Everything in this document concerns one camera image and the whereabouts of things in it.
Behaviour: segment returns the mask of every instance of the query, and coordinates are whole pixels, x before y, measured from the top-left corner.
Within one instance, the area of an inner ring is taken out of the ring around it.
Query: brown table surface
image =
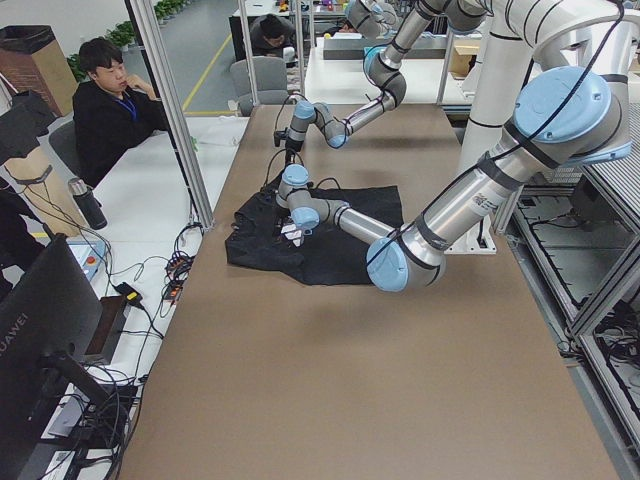
[[[501,239],[497,255],[450,256],[438,284],[399,294],[227,265],[233,212],[276,151],[277,111],[254,111],[121,478],[617,478]],[[407,220],[451,180],[459,153],[430,105],[403,105],[338,151],[313,127],[308,137],[312,179],[398,185]]]

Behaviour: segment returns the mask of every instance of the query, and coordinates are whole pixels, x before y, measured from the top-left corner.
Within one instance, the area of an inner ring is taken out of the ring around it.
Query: man
[[[256,18],[249,29],[253,54],[282,57],[286,47],[293,48],[291,37],[295,31],[293,24],[286,18],[271,13]]]
[[[15,264],[26,271],[44,247],[31,236],[21,215],[39,222],[24,200],[0,177],[0,252],[8,253]],[[0,270],[0,301],[12,288]]]
[[[138,75],[128,75],[122,53],[104,38],[84,43],[80,68],[90,81],[73,96],[76,147],[82,179],[95,187],[122,154],[166,130],[162,104],[153,87]]]

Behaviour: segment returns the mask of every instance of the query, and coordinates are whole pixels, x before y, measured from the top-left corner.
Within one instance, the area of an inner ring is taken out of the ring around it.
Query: black shirt
[[[167,129],[160,102],[128,87],[119,101],[93,81],[78,85],[73,119],[82,179],[94,187],[129,148]]]
[[[276,18],[280,21],[282,26],[284,27],[284,43],[279,47],[272,47],[269,42],[264,39],[264,32],[262,31],[262,27],[260,26],[260,22],[267,18],[266,15],[262,17],[256,18],[251,27],[249,28],[249,34],[251,37],[251,49],[253,50],[254,55],[267,55],[274,54],[278,57],[282,57],[282,50],[285,47],[291,47],[291,37],[296,32],[296,28],[286,18],[278,17]]]

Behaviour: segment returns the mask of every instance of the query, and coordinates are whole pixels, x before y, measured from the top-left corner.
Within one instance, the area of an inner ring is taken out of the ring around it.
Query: light blue joint cap
[[[365,47],[364,49],[364,73],[369,77],[369,70],[371,70],[371,64],[376,59],[378,54],[383,51],[386,46],[380,47]]]
[[[518,96],[513,115],[526,137],[538,130],[560,106],[584,73],[582,67],[558,67],[532,80]],[[589,72],[569,103],[535,140],[561,143],[573,140],[598,125],[611,105],[611,90],[599,75]]]
[[[333,148],[343,147],[348,141],[349,137],[347,137],[346,135],[336,135],[335,137],[331,137],[329,140],[327,140],[329,145],[331,145]]]
[[[313,230],[320,223],[320,216],[311,207],[298,207],[291,212],[291,219],[296,227],[303,230]]]
[[[282,180],[292,187],[302,187],[309,180],[309,172],[302,165],[293,163],[284,169]]]
[[[316,109],[311,102],[306,100],[301,100],[296,105],[296,109],[294,115],[298,118],[302,118],[306,120],[307,118],[312,118],[316,113]]]
[[[631,145],[633,142],[626,143],[617,148],[606,150],[604,152],[596,152],[584,157],[571,157],[569,161],[562,164],[562,167],[575,167],[576,165],[593,165],[595,163],[611,162],[620,158],[627,157],[631,154]]]
[[[381,238],[371,244],[367,251],[367,263],[379,250],[384,251],[367,267],[369,278],[376,287],[385,292],[399,292],[409,281],[407,259],[402,253],[400,245],[389,243],[388,238]]]

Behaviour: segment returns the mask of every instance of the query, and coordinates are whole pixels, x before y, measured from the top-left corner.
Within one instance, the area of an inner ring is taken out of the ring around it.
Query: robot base
[[[445,253],[447,255],[495,255],[496,245],[489,233],[490,227],[491,221],[489,217],[486,217],[483,222],[476,223],[467,233],[456,240]]]

